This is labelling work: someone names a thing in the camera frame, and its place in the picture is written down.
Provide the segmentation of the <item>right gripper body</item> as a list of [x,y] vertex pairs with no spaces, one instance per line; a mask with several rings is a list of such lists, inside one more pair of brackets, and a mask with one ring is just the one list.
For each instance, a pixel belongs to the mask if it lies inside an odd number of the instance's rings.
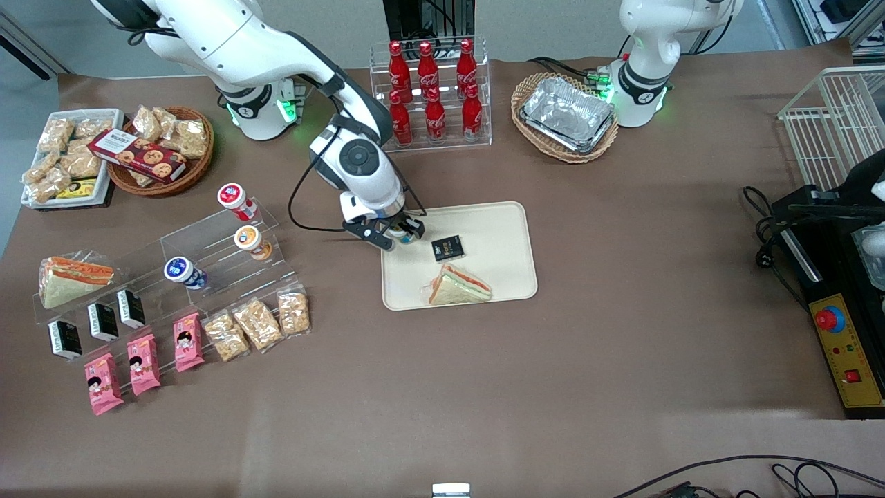
[[411,187],[401,182],[346,185],[340,193],[341,229],[350,235],[415,235],[417,215],[407,211]]

